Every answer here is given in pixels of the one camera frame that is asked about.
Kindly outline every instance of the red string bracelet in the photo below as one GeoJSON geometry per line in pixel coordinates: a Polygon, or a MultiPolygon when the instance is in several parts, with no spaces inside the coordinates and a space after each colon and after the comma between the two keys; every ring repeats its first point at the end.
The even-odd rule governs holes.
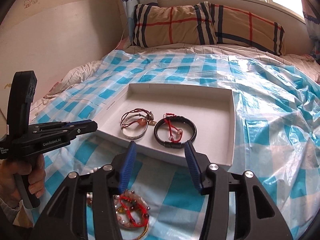
{"type": "Polygon", "coordinates": [[[149,214],[148,214],[148,210],[146,208],[144,208],[140,203],[138,203],[136,200],[131,199],[129,197],[120,195],[120,204],[122,206],[122,208],[125,210],[128,218],[129,218],[129,222],[131,224],[133,224],[135,227],[137,228],[142,228],[145,227],[148,222],[149,222],[149,214]],[[129,208],[128,206],[126,206],[121,200],[126,200],[128,202],[130,202],[132,204],[131,208],[129,208]],[[142,216],[142,223],[136,223],[136,221],[134,220],[134,218],[131,215],[131,210],[135,209],[135,206],[140,210],[141,212],[141,216],[142,216]]]}
{"type": "Polygon", "coordinates": [[[178,129],[176,127],[174,127],[172,124],[171,124],[171,121],[170,121],[170,118],[166,118],[168,116],[176,116],[175,114],[171,114],[171,113],[166,113],[163,115],[163,118],[164,118],[164,122],[169,125],[169,132],[170,132],[170,137],[169,137],[169,140],[172,141],[173,143],[178,143],[181,141],[182,139],[182,134],[183,134],[183,131],[182,129],[178,129]],[[177,131],[177,134],[180,135],[180,138],[178,140],[175,140],[173,138],[173,135],[172,135],[172,129],[171,128],[174,128],[176,131],[177,131]]]}

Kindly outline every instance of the orange bead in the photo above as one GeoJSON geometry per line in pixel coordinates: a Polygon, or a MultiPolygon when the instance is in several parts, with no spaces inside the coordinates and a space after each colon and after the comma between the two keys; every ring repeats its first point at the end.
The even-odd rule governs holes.
{"type": "Polygon", "coordinates": [[[137,122],[141,126],[145,126],[147,124],[147,120],[144,118],[139,118],[137,122]]]}

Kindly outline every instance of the metal screw cap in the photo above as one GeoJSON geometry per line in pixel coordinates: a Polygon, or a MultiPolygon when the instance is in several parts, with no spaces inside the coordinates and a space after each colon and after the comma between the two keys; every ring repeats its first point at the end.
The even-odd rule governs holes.
{"type": "Polygon", "coordinates": [[[244,174],[245,174],[245,176],[247,178],[252,178],[253,177],[253,172],[252,171],[246,171],[244,174]]]}
{"type": "Polygon", "coordinates": [[[104,166],[103,166],[103,169],[104,169],[105,171],[111,171],[111,170],[113,169],[113,167],[112,167],[111,164],[107,164],[107,165],[104,165],[104,166]]]}
{"type": "Polygon", "coordinates": [[[77,173],[76,172],[70,172],[69,173],[69,175],[68,175],[68,177],[70,178],[70,179],[74,179],[75,177],[77,176],[77,173]]]}
{"type": "Polygon", "coordinates": [[[212,171],[216,171],[217,169],[219,169],[219,166],[215,163],[211,163],[209,165],[209,169],[212,170],[212,171]]]}

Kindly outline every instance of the pile of bracelets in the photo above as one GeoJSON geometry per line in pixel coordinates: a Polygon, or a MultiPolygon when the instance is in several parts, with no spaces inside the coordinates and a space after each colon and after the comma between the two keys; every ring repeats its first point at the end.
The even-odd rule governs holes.
{"type": "MultiPolygon", "coordinates": [[[[98,168],[94,168],[90,173],[96,172],[98,168]]],[[[87,205],[92,207],[92,193],[87,193],[87,205]]],[[[114,195],[113,201],[116,209],[116,216],[119,225],[124,229],[144,228],[143,232],[133,240],[139,240],[148,231],[149,210],[150,207],[141,196],[133,190],[125,190],[121,195],[114,195]],[[139,221],[136,221],[132,212],[139,216],[139,221]]]]}

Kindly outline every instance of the sleeve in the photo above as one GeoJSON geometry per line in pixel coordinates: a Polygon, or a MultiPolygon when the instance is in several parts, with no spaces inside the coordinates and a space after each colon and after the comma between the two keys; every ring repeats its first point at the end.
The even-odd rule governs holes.
{"type": "Polygon", "coordinates": [[[9,207],[4,201],[0,198],[0,206],[6,215],[7,219],[9,220],[10,223],[13,223],[17,214],[20,211],[20,205],[18,205],[15,209],[9,207]]]}

